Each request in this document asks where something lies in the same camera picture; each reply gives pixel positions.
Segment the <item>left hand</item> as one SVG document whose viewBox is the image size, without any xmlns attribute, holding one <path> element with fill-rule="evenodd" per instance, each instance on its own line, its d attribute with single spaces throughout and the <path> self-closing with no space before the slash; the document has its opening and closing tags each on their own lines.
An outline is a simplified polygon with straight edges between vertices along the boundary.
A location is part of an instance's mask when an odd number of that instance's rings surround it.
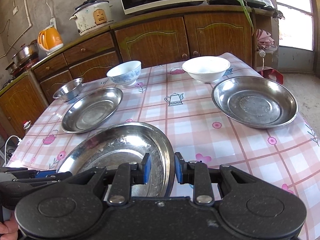
<svg viewBox="0 0 320 240">
<path fill-rule="evenodd" d="M 0 228 L 1 240 L 17 240 L 18 239 L 18 223 L 12 212 L 10 219 L 1 223 Z"/>
</svg>

